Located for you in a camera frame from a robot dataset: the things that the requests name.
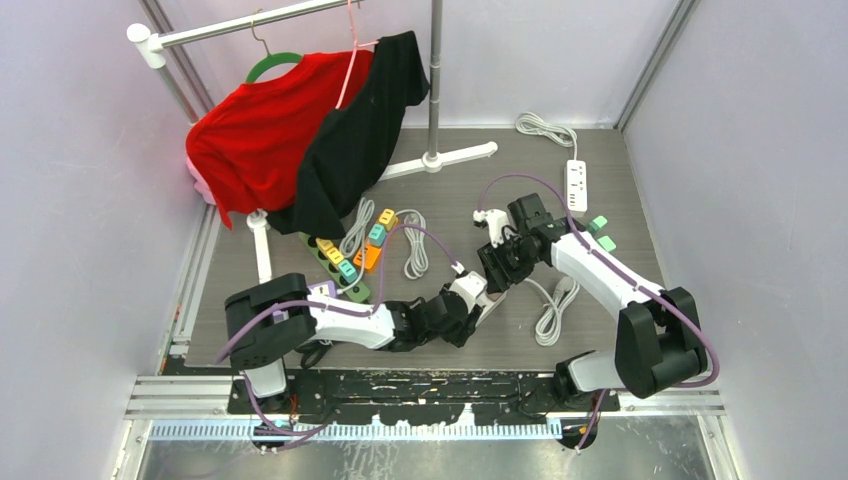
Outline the short white power strip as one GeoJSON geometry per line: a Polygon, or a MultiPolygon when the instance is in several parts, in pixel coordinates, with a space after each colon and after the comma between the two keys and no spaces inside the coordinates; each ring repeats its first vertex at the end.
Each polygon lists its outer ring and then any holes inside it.
{"type": "Polygon", "coordinates": [[[534,288],[544,300],[544,312],[534,326],[534,340],[540,347],[551,347],[561,336],[564,312],[576,299],[581,286],[568,276],[556,283],[553,292],[531,278],[523,283],[534,288]]]}

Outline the orange power strip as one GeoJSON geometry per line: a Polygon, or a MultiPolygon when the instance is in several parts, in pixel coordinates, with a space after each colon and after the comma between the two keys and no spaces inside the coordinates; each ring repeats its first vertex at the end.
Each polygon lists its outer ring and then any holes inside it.
{"type": "Polygon", "coordinates": [[[373,200],[361,198],[356,207],[354,223],[339,244],[339,250],[345,258],[350,260],[356,268],[364,269],[366,273],[373,272],[378,266],[386,244],[385,240],[381,248],[375,248],[369,246],[367,240],[370,229],[377,223],[377,218],[382,211],[375,210],[373,200]]]}

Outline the green plug adapter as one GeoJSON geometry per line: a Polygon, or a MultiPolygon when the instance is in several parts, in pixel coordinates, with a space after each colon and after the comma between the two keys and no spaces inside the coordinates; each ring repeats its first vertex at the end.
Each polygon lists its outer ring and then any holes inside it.
{"type": "Polygon", "coordinates": [[[617,249],[617,244],[609,236],[598,237],[596,241],[606,252],[612,253],[617,249]]]}
{"type": "Polygon", "coordinates": [[[597,236],[607,224],[607,218],[605,216],[599,215],[592,219],[586,225],[586,229],[592,236],[597,236]]]}

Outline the long white power strip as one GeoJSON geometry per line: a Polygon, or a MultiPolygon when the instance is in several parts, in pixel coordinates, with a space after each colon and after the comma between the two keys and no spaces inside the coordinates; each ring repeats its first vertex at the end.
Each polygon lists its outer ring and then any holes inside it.
{"type": "Polygon", "coordinates": [[[578,158],[576,131],[549,123],[533,112],[521,113],[515,121],[515,128],[519,133],[545,137],[571,151],[571,158],[564,168],[564,197],[570,212],[575,217],[582,217],[588,211],[588,169],[586,162],[578,158]]]}

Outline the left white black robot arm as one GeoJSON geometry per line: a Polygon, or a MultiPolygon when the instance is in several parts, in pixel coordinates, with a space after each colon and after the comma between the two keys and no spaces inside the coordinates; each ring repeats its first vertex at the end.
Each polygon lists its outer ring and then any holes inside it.
{"type": "Polygon", "coordinates": [[[284,357],[315,341],[352,343],[403,353],[435,339],[463,347],[496,307],[486,280],[465,272],[430,299],[378,305],[314,294],[300,273],[290,273],[228,297],[228,340],[215,356],[246,374],[252,398],[269,413],[292,397],[284,357]]]}

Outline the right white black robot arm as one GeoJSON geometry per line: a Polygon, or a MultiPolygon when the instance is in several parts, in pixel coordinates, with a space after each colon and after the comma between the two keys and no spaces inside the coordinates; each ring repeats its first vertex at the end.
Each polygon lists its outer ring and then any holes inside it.
{"type": "Polygon", "coordinates": [[[472,218],[490,237],[477,251],[489,292],[507,291],[545,263],[591,294],[616,322],[612,349],[556,365],[555,396],[565,409],[582,409],[600,390],[626,390],[645,399],[706,371],[697,307],[684,288],[645,280],[571,216],[554,218],[536,194],[511,202],[507,210],[477,209],[472,218]]]}

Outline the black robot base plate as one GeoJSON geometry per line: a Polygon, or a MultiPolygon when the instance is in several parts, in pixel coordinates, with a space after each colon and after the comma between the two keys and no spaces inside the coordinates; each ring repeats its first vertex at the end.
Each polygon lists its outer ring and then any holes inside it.
{"type": "Polygon", "coordinates": [[[553,413],[587,421],[593,412],[620,408],[613,393],[571,394],[557,373],[518,371],[296,370],[282,393],[255,404],[248,393],[243,381],[234,381],[229,413],[291,414],[342,425],[378,417],[389,426],[451,426],[468,407],[476,426],[532,426],[553,413]]]}

